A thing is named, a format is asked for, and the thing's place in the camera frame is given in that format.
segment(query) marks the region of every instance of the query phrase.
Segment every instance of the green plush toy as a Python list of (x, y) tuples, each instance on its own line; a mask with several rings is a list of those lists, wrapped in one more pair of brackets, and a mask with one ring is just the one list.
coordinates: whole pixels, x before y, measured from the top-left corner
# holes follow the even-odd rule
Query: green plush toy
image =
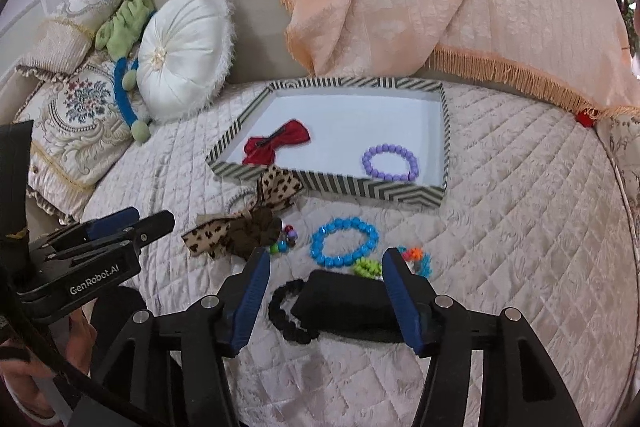
[(137, 142), (145, 142), (151, 136), (148, 125), (139, 120), (129, 102), (125, 90), (136, 85), (138, 61), (134, 62), (130, 71), (126, 71), (127, 57), (133, 45), (140, 39), (156, 8), (152, 0), (124, 0), (117, 12), (105, 22), (95, 35), (95, 48), (107, 48), (111, 60), (115, 62), (114, 97), (116, 104), (129, 125), (131, 134)]

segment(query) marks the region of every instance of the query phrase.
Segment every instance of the white round pillow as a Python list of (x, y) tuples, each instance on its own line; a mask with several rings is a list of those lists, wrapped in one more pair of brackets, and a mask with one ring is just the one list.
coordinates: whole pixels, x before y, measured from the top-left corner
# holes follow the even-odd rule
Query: white round pillow
[(168, 0), (146, 26), (138, 89), (153, 120), (191, 116), (218, 94), (231, 67), (234, 30), (227, 0)]

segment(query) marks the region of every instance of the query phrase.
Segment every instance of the screw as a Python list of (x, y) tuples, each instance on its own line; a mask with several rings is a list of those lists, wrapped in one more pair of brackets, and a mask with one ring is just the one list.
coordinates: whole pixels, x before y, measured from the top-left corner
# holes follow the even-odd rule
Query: screw
[(516, 308), (507, 308), (504, 311), (504, 316), (510, 321), (517, 322), (522, 318), (522, 313), (520, 313)]
[(146, 311), (146, 310), (140, 310), (139, 312), (135, 312), (135, 313), (133, 314), (133, 321), (134, 321), (136, 324), (142, 324), (142, 323), (144, 323), (144, 322), (148, 321), (149, 316), (150, 316), (150, 314), (149, 314), (149, 312), (148, 312), (148, 311)]
[(209, 310), (211, 308), (215, 308), (219, 302), (220, 300), (215, 295), (207, 295), (206, 297), (202, 298), (202, 300), (200, 301), (200, 305), (203, 308)]
[(448, 295), (438, 295), (435, 299), (435, 303), (440, 308), (451, 308), (453, 306), (453, 299)]

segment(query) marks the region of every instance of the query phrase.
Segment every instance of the brown flower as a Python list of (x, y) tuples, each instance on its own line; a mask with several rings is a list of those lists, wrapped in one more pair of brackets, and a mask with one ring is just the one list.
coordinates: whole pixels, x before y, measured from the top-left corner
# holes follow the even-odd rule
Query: brown flower
[(254, 208), (250, 217), (239, 217), (229, 224), (226, 234), (228, 249), (238, 257), (249, 259), (258, 247), (270, 247), (278, 241), (282, 220), (274, 217), (269, 208)]

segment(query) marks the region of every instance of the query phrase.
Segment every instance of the purple beaded bracelet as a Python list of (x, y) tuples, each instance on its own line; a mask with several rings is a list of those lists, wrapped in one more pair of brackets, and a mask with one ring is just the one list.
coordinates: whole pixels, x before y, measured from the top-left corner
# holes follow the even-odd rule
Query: purple beaded bracelet
[[(393, 154), (399, 154), (409, 162), (409, 173), (408, 174), (387, 174), (386, 172), (381, 172), (377, 169), (374, 169), (371, 165), (371, 159), (376, 154), (380, 154), (383, 152), (390, 152)], [(362, 155), (362, 166), (364, 167), (367, 175), (372, 178), (380, 178), (385, 182), (399, 182), (399, 181), (414, 181), (420, 171), (418, 171), (418, 160), (415, 157), (414, 153), (408, 151), (404, 147), (400, 147), (399, 145), (391, 145), (385, 143), (383, 145), (378, 145), (376, 147), (371, 147), (367, 150), (364, 155)]]

